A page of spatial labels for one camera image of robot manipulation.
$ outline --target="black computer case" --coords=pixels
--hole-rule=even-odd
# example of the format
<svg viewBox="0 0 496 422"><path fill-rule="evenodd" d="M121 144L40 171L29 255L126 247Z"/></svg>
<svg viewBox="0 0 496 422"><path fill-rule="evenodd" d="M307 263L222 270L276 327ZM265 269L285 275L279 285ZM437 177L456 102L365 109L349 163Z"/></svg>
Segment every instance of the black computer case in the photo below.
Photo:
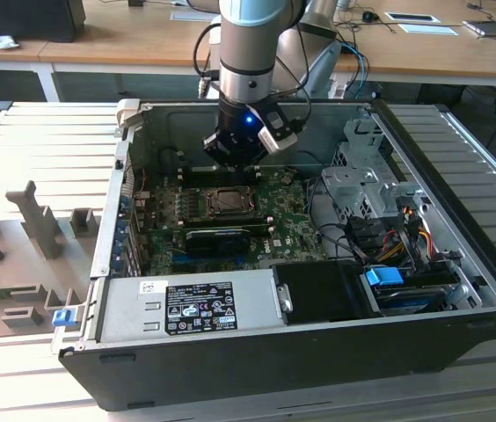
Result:
<svg viewBox="0 0 496 422"><path fill-rule="evenodd" d="M72 42L84 28L82 0L0 0L0 35Z"/></svg>

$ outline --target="desk leg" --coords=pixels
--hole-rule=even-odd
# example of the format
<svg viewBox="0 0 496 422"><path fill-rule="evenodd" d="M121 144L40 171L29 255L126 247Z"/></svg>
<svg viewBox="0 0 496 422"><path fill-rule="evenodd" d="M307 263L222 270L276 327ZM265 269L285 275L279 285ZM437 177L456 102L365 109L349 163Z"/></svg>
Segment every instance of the desk leg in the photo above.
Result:
<svg viewBox="0 0 496 422"><path fill-rule="evenodd" d="M63 101L61 87L56 78L53 65L51 63L35 63L32 68L33 72L39 77L40 86L47 101L49 103Z"/></svg>

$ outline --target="blue tab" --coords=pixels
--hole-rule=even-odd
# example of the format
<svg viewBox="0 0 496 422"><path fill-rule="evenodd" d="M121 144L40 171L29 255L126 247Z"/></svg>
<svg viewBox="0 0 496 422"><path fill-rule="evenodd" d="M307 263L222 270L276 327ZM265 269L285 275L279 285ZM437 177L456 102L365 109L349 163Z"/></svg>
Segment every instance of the blue tab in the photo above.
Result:
<svg viewBox="0 0 496 422"><path fill-rule="evenodd" d="M389 286L405 284L395 266L376 266L365 273L370 286Z"/></svg>
<svg viewBox="0 0 496 422"><path fill-rule="evenodd" d="M78 324L76 311L73 309L59 309L53 315L54 327L71 327Z"/></svg>

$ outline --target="warning label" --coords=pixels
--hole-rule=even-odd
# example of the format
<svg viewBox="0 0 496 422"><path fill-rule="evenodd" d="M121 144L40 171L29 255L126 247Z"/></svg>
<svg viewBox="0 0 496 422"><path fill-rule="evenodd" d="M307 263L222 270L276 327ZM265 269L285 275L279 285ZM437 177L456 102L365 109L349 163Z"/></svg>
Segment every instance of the warning label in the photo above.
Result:
<svg viewBox="0 0 496 422"><path fill-rule="evenodd" d="M237 328L231 282L166 288L165 329L171 336Z"/></svg>

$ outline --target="black plastic cover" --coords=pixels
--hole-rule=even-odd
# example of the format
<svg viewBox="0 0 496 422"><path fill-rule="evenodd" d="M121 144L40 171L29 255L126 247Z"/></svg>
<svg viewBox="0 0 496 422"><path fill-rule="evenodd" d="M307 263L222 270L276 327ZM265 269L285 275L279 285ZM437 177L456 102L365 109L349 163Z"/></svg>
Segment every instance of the black plastic cover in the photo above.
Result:
<svg viewBox="0 0 496 422"><path fill-rule="evenodd" d="M274 266L276 283L288 287L288 324L337 322L374 316L353 261L310 261Z"/></svg>

